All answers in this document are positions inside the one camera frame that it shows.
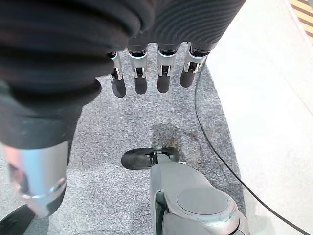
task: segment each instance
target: black cable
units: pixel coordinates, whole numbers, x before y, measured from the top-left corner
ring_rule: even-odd
[[[196,116],[199,122],[199,125],[201,127],[201,130],[204,134],[204,137],[206,138],[210,148],[213,150],[213,152],[216,154],[216,156],[224,163],[224,165],[228,168],[228,170],[235,176],[235,178],[249,191],[249,193],[251,193],[251,195],[259,202],[261,203],[262,206],[264,206],[266,209],[268,209],[272,214],[274,214],[276,217],[278,217],[279,219],[281,219],[282,221],[284,221],[286,224],[288,224],[289,226],[291,226],[292,228],[296,229],[297,231],[299,231],[300,233],[304,234],[304,235],[312,235],[306,231],[304,231],[303,229],[299,228],[298,226],[294,225],[293,223],[291,223],[290,221],[288,221],[287,219],[285,219],[283,216],[281,216],[279,213],[277,213],[276,211],[274,211],[272,208],[270,208],[268,205],[266,205],[241,179],[240,177],[230,168],[230,166],[226,163],[226,161],[218,154],[218,152],[216,151],[216,149],[214,148],[212,142],[210,141],[210,139],[208,138],[204,127],[199,119],[199,115],[198,115],[198,110],[197,110],[197,99],[196,99],[196,95],[197,95],[197,90],[199,87],[199,80],[201,78],[201,74],[202,74],[203,69],[201,70],[198,79],[196,81],[196,88],[195,88],[195,110],[196,110]]]

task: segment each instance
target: gray plastic housing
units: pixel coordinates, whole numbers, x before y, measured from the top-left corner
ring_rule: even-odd
[[[229,195],[199,171],[167,156],[158,159],[150,179],[154,235],[249,235],[247,220]]]

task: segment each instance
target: white floor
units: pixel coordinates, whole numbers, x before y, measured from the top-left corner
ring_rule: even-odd
[[[285,0],[248,0],[208,59],[242,179],[313,234],[313,50]],[[252,235],[299,235],[246,192]]]

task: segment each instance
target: robotic hand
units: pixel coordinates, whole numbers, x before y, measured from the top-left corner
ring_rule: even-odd
[[[53,214],[66,186],[82,107],[111,74],[126,95],[118,51],[127,48],[138,94],[147,90],[147,46],[158,45],[158,83],[169,89],[188,42],[180,83],[195,73],[245,0],[11,0],[0,2],[0,142],[12,185],[38,216]]]

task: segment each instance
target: gray carpet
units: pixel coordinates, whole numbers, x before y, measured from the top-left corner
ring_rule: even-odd
[[[149,171],[125,170],[120,163],[124,152],[140,147],[177,147],[189,166],[232,196],[245,213],[241,185],[214,156],[198,124],[195,83],[188,89],[179,84],[185,51],[186,44],[177,55],[171,88],[161,94],[157,91],[157,48],[150,46],[148,91],[143,96],[135,93],[130,62],[125,52],[121,54],[127,96],[115,98],[109,78],[100,79],[103,90],[84,107],[76,129],[64,201],[49,219],[35,219],[25,234],[151,235]],[[200,119],[216,149],[239,173],[220,100],[207,68],[199,83]],[[0,219],[22,204],[8,181],[1,156]]]

